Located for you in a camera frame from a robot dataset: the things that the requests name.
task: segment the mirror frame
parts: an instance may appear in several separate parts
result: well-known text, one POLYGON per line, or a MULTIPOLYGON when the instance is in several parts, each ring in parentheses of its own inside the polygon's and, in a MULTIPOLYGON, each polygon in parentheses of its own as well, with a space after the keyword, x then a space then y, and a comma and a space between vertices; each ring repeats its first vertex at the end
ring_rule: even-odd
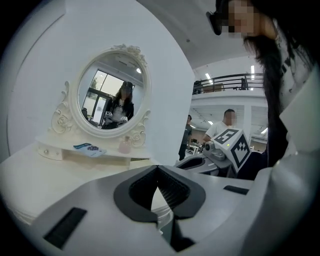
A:
POLYGON ((99 138, 115 138, 123 136, 129 133, 131 130, 136 128, 137 126, 144 126, 144 120, 147 118, 147 115, 150 113, 150 97, 151 97, 151 79, 150 73, 148 70, 147 62, 145 61, 145 56, 141 54, 141 50, 137 46, 126 46, 125 44, 122 45, 115 45, 113 47, 100 52, 96 56, 92 57, 85 68, 82 69, 81 73, 77 76, 77 79, 74 80, 69 85, 69 89, 64 94, 66 95, 67 101, 69 102, 69 109, 71 112, 71 116, 77 126, 83 130, 85 133, 90 134, 94 137, 99 138), (144 95, 142 98, 142 102, 140 105, 139 110, 137 111, 136 115, 131 118, 131 120, 121 127, 110 129, 110 130, 102 130, 94 127, 91 125, 83 116, 81 109, 78 103, 78 91, 80 81, 87 71, 87 69, 96 61, 98 61, 101 57, 110 54, 123 54, 132 59, 134 59, 139 65, 141 69, 143 85, 144 85, 144 95))

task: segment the white wall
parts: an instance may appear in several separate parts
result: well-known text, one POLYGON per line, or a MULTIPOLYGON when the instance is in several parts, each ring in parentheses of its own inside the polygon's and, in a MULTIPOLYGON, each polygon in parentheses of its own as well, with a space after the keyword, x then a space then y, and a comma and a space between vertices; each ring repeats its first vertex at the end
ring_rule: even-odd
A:
MULTIPOLYGON (((134 0, 66 0, 65 4, 66 14, 35 43, 16 77, 8 110, 11 153, 51 126, 65 81, 74 81, 88 59, 110 46, 126 44, 140 47, 151 75, 146 146, 159 163, 174 164, 194 82, 193 71, 175 39, 134 0), (171 142, 166 150, 164 141, 171 142)), ((36 25, 42 21, 31 18, 29 22, 36 25)))
POLYGON ((97 62, 94 62, 83 74, 80 84, 79 84, 79 90, 78 90, 78 103, 79 107, 82 108, 84 105, 86 95, 88 92, 88 89, 91 85, 92 80, 94 79, 97 71, 98 71, 99 65, 97 62))
POLYGON ((133 115, 135 116, 140 108, 142 103, 143 97, 145 95, 144 88, 140 85, 136 85, 132 92, 132 103, 134 104, 134 112, 133 115))
POLYGON ((25 19, 3 53, 0 64, 0 163, 10 155, 7 134, 8 111, 16 76, 38 38, 65 12, 64 0, 42 2, 25 19))

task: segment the black cap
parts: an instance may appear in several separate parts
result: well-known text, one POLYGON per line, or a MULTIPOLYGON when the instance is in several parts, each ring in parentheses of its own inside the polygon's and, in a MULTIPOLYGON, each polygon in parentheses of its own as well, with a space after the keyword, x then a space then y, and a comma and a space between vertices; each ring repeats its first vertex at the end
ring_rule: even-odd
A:
POLYGON ((134 87, 134 85, 132 84, 132 82, 126 82, 126 81, 124 81, 123 83, 122 83, 122 85, 121 85, 121 89, 126 89, 126 90, 130 90, 130 91, 132 91, 133 90, 133 87, 134 87))
POLYGON ((215 12, 212 13, 211 11, 208 11, 206 13, 206 17, 209 20, 209 23, 211 25, 211 28, 213 32, 219 36, 222 32, 222 23, 223 23, 223 10, 226 6, 226 3, 228 3, 229 0, 216 0, 215 1, 215 12))

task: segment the ceiling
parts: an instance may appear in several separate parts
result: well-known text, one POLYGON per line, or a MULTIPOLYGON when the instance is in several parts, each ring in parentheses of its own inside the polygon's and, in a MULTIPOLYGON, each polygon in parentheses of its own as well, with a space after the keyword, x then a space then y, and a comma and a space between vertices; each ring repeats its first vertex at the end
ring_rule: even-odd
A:
POLYGON ((212 62, 247 56, 242 39, 217 36, 206 17, 215 0, 137 0, 167 28, 193 69, 212 62))
MULTIPOLYGON (((242 129, 244 125, 244 106, 243 105, 207 105, 197 106, 190 109, 189 114, 192 116, 191 125, 200 130, 210 128, 208 121, 213 123, 222 121, 227 109, 233 109, 236 113, 236 128, 242 129)), ((267 128, 268 108, 252 106, 251 109, 251 132, 250 135, 259 140, 266 140, 267 133, 261 132, 267 128)))

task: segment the curved white panel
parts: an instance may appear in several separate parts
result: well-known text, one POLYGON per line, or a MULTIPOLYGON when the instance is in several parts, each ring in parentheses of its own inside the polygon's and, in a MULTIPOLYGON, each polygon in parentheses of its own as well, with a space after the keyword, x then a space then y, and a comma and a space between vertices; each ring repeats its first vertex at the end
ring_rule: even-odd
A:
POLYGON ((65 0, 53 0, 38 6, 7 46, 0 67, 0 162, 9 156, 7 115, 16 76, 31 48, 41 35, 66 13, 65 0))

